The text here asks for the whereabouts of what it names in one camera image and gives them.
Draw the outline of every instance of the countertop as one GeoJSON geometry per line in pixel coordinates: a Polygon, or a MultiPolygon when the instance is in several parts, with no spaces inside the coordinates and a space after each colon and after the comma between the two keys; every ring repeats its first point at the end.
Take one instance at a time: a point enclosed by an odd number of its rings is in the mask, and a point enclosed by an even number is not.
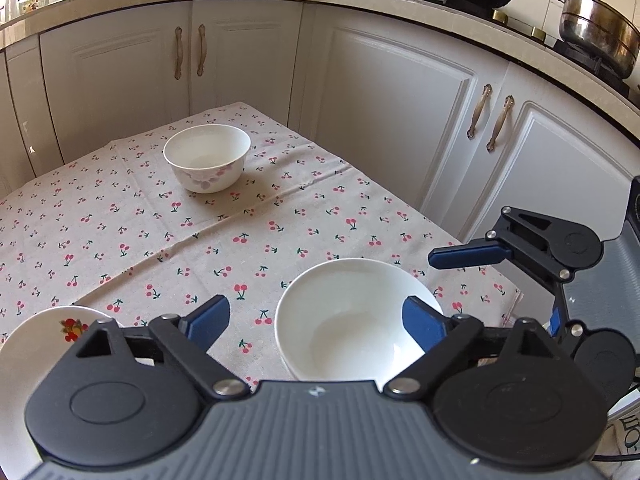
{"type": "MultiPolygon", "coordinates": [[[[33,34],[96,14],[169,1],[175,0],[64,0],[5,23],[0,27],[0,49],[33,34]]],[[[627,136],[633,137],[632,140],[640,141],[640,110],[636,106],[586,70],[517,32],[422,0],[299,1],[386,14],[471,41],[526,65],[564,86],[622,130],[626,130],[627,136]]]]}

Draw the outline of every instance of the white cabinet door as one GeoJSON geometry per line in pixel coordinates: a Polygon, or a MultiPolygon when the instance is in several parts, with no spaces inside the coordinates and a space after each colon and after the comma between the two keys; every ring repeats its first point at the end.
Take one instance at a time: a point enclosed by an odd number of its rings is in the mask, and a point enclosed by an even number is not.
{"type": "Polygon", "coordinates": [[[175,2],[120,10],[41,36],[65,162],[189,115],[189,9],[175,2]]]}
{"type": "Polygon", "coordinates": [[[499,90],[508,62],[418,25],[323,6],[305,7],[298,49],[300,134],[438,222],[478,146],[466,137],[473,109],[486,84],[499,90]]]}
{"type": "Polygon", "coordinates": [[[20,136],[6,73],[4,52],[0,52],[0,200],[35,177],[20,136]]]}
{"type": "MultiPolygon", "coordinates": [[[[515,105],[495,151],[484,147],[488,128],[443,227],[463,240],[483,237],[509,205],[580,222],[601,240],[617,237],[631,179],[640,174],[640,149],[585,105],[516,65],[503,83],[502,102],[507,95],[515,105]]],[[[497,269],[524,293],[517,314],[548,320],[551,295],[509,263],[497,269]]]]}
{"type": "Polygon", "coordinates": [[[40,65],[40,41],[31,36],[9,46],[6,65],[15,117],[36,176],[62,166],[62,155],[51,122],[40,65]]]}
{"type": "Polygon", "coordinates": [[[287,124],[301,13],[299,2],[195,1],[191,113],[244,101],[287,124]]]}

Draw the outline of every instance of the screw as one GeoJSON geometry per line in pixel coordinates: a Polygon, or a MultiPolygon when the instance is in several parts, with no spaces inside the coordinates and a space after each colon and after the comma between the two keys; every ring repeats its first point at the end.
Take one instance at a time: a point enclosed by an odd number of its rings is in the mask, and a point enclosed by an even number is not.
{"type": "Polygon", "coordinates": [[[391,381],[388,387],[395,394],[409,395],[420,389],[420,383],[411,377],[398,377],[391,381]]]}
{"type": "Polygon", "coordinates": [[[244,389],[244,383],[238,379],[222,379],[213,385],[213,391],[224,397],[239,395],[244,389]]]}

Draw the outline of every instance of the blue gripper pad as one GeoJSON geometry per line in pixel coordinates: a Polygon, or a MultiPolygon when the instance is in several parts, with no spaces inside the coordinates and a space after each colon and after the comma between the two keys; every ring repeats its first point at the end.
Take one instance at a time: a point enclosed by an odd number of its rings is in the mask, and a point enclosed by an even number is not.
{"type": "Polygon", "coordinates": [[[25,480],[604,480],[589,463],[511,471],[440,434],[420,402],[373,381],[263,381],[217,402],[194,432],[154,459],[117,470],[45,462],[25,480]]]}
{"type": "Polygon", "coordinates": [[[178,329],[189,341],[206,352],[229,326],[229,317],[229,301],[218,294],[183,317],[178,323],[178,329]]]}
{"type": "Polygon", "coordinates": [[[402,304],[402,325],[425,353],[447,335],[448,319],[417,296],[409,296],[402,304]]]}

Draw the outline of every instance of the cherry print tablecloth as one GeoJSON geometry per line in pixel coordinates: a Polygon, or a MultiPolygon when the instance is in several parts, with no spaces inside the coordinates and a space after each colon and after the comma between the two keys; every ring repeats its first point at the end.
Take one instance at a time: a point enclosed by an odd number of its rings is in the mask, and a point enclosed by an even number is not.
{"type": "Polygon", "coordinates": [[[240,104],[111,142],[0,202],[0,334],[43,309],[80,304],[124,325],[186,314],[225,294],[231,322],[210,353],[250,384],[288,378],[273,315],[309,267],[364,256],[402,267],[456,310],[499,326],[520,297],[490,267],[440,271],[456,241],[344,160],[240,104]],[[162,156],[192,124],[247,131],[244,173],[216,194],[181,188],[162,156]]]}

